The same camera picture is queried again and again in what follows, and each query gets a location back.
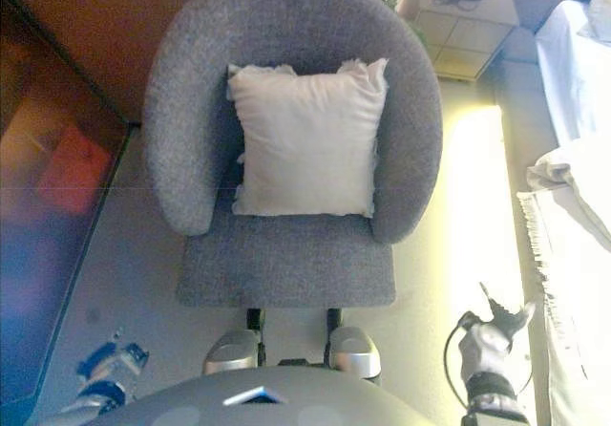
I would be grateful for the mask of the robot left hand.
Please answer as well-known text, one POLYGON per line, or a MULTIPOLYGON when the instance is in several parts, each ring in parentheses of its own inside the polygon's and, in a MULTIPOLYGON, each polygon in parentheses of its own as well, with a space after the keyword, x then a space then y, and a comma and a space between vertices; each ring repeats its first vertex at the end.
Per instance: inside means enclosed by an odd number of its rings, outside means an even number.
POLYGON ((122 348, 115 342, 107 342, 80 361, 76 373, 84 379, 93 379, 104 371, 111 372, 126 368, 134 375, 140 375, 149 359, 149 352, 137 343, 130 343, 122 348))

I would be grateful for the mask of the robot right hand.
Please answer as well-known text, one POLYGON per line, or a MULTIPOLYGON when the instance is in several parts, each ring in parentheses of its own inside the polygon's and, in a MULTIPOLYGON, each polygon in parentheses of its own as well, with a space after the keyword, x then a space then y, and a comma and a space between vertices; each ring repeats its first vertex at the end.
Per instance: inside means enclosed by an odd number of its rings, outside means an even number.
POLYGON ((462 356, 460 375, 465 384, 484 373, 510 381, 508 357, 513 350, 514 337, 528 327, 537 306, 527 302, 517 312, 510 312, 490 295, 482 282, 479 286, 493 319, 483 321, 473 314, 462 325, 466 334, 458 344, 462 356))

